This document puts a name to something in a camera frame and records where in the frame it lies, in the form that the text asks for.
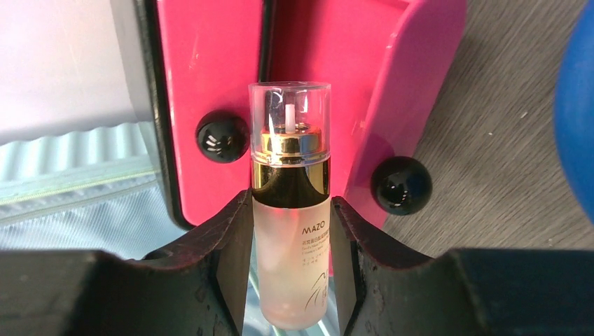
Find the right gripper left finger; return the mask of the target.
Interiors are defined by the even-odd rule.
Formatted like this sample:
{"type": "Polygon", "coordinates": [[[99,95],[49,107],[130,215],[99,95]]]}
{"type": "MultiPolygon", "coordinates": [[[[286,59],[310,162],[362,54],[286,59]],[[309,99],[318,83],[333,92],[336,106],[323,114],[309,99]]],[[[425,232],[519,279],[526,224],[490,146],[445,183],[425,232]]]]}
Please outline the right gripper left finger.
{"type": "Polygon", "coordinates": [[[2,335],[240,335],[251,193],[141,260],[104,251],[1,253],[2,335]]]}

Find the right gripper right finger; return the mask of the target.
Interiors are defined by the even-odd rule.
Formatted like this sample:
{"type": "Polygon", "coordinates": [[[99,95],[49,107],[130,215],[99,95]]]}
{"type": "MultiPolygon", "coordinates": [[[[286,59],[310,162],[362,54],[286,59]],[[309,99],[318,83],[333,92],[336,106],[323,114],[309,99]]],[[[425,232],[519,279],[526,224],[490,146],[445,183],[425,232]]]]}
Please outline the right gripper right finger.
{"type": "Polygon", "coordinates": [[[437,258],[331,210],[341,335],[592,335],[593,252],[455,248],[437,258]]]}

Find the light blue hard-shell suitcase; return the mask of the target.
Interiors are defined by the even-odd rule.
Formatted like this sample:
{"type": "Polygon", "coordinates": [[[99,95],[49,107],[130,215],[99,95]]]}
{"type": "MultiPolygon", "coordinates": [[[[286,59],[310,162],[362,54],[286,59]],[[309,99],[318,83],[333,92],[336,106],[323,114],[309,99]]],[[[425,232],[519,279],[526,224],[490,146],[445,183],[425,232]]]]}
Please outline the light blue hard-shell suitcase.
{"type": "Polygon", "coordinates": [[[1,249],[99,249],[140,259],[183,235],[170,218],[152,122],[1,147],[1,249]]]}

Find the black and pink drawer box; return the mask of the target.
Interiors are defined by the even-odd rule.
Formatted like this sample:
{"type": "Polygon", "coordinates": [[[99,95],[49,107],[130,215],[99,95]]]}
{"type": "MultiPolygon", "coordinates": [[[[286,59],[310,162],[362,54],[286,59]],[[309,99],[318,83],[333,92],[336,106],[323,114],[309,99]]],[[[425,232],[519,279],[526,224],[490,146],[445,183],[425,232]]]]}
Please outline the black and pink drawer box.
{"type": "Polygon", "coordinates": [[[132,9],[178,227],[191,230],[251,193],[255,83],[330,85],[331,200],[377,227],[425,206],[431,179],[411,157],[462,39],[465,1],[134,1],[132,9]]]}

